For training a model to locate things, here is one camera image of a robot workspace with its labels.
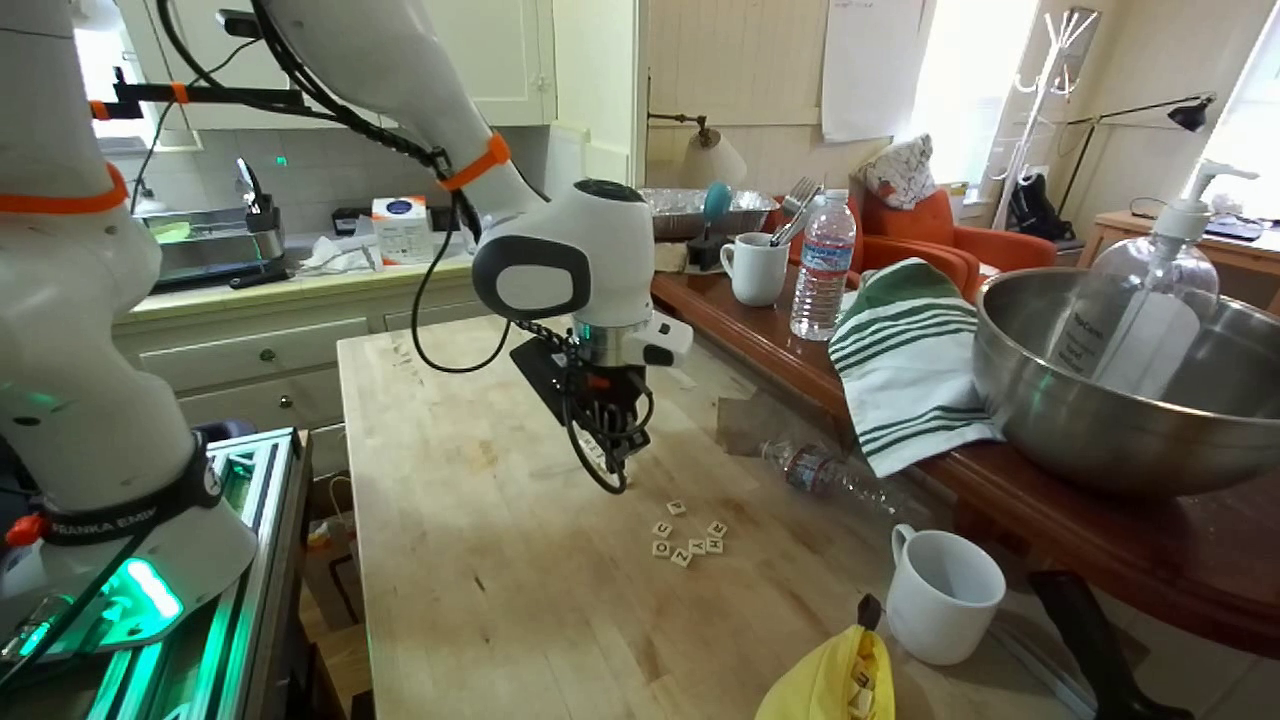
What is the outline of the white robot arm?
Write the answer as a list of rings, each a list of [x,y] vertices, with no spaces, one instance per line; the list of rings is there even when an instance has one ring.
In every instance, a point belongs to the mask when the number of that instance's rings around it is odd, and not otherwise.
[[[9,535],[3,565],[11,660],[160,639],[252,565],[257,535],[206,442],[114,327],[155,288],[284,259],[278,227],[248,212],[214,212],[176,245],[130,212],[98,127],[152,91],[86,91],[71,8],[0,0],[0,435],[36,484],[36,520]],[[287,72],[252,96],[261,110],[326,106],[478,212],[478,296],[527,333],[519,373],[594,475],[618,480],[648,445],[646,373],[691,346],[653,310],[653,203],[618,180],[527,187],[430,0],[252,0],[232,27]]]

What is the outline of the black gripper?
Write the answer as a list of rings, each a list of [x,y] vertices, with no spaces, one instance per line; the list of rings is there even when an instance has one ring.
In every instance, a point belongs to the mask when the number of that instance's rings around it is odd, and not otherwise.
[[[571,442],[594,442],[605,461],[628,461],[648,445],[648,367],[672,367],[690,349],[691,327],[678,322],[619,336],[532,326],[513,365]]]

